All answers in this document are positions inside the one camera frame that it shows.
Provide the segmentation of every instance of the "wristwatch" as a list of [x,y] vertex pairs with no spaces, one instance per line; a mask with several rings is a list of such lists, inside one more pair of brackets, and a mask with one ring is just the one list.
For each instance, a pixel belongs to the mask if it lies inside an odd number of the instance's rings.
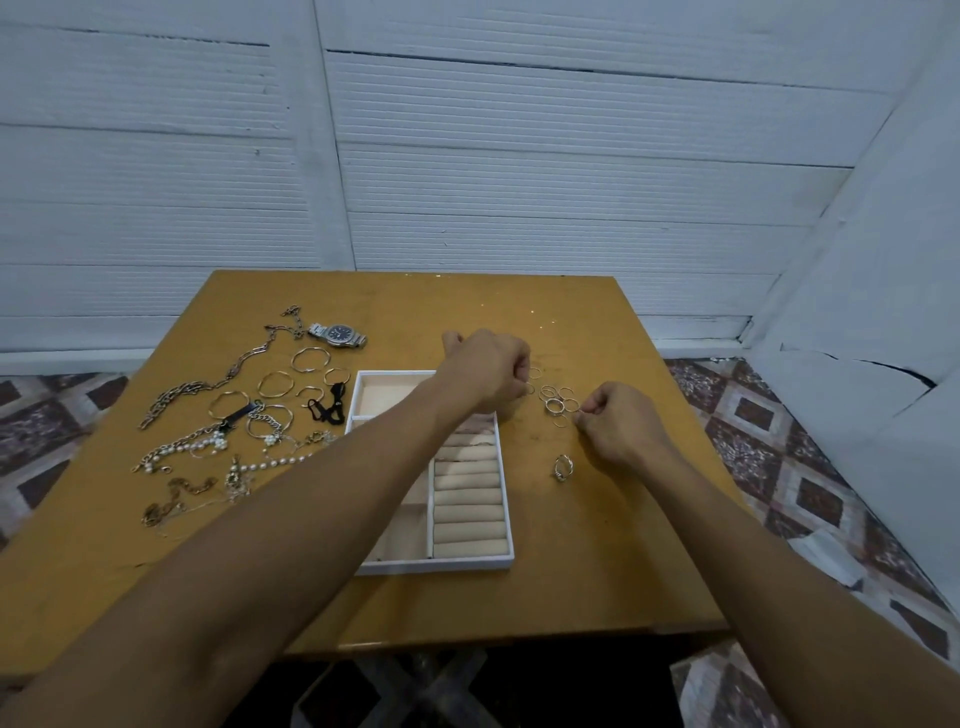
[[322,326],[313,324],[307,329],[307,333],[322,339],[331,347],[354,347],[359,348],[367,343],[367,337],[358,333],[353,327],[346,324],[333,324],[332,326]]

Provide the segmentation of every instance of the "forearm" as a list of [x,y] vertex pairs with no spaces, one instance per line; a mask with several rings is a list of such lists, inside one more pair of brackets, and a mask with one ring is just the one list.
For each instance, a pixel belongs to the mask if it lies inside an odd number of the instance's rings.
[[679,454],[638,456],[636,468],[792,725],[960,724],[960,677]]
[[456,391],[437,377],[424,382],[230,507],[118,601],[4,718],[67,724],[89,710],[102,725],[218,725],[356,572],[470,413]]

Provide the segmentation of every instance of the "jewelry box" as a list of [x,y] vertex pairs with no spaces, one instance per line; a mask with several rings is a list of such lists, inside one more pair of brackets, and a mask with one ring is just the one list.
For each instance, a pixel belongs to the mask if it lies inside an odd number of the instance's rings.
[[[347,432],[390,409],[433,374],[357,372]],[[513,562],[496,415],[473,415],[431,458],[357,574],[508,569]]]

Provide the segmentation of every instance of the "chain bracelet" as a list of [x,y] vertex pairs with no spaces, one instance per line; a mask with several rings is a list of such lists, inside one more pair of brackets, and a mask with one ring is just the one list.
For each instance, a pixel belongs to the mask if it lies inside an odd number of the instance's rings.
[[298,305],[292,305],[288,307],[280,316],[292,316],[294,321],[297,323],[295,327],[287,327],[283,325],[270,325],[264,327],[267,329],[267,340],[263,342],[258,347],[255,347],[248,352],[240,354],[238,358],[227,370],[227,374],[223,379],[216,382],[215,384],[210,384],[206,381],[187,381],[183,384],[178,384],[172,389],[168,389],[166,392],[161,394],[156,398],[156,401],[150,405],[150,409],[147,410],[147,416],[143,418],[143,422],[140,423],[140,429],[146,429],[153,424],[154,420],[163,414],[163,411],[170,406],[170,404],[180,395],[196,395],[201,392],[209,392],[214,389],[220,389],[227,384],[231,379],[240,374],[240,368],[243,366],[243,363],[247,361],[251,356],[254,356],[259,353],[265,352],[270,348],[270,345],[274,343],[276,339],[276,333],[278,331],[289,331],[293,334],[295,340],[303,338],[305,330],[303,328],[303,321],[300,319],[300,307]]

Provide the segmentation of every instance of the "white wall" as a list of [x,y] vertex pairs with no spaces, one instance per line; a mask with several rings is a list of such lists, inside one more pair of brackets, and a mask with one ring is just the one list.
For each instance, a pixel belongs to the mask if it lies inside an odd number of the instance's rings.
[[816,263],[749,354],[956,608],[958,130],[954,30],[821,220]]
[[873,140],[933,1],[316,0],[357,266],[616,275],[730,337]]
[[0,99],[0,351],[152,347],[214,268],[353,268],[310,0],[8,0]]

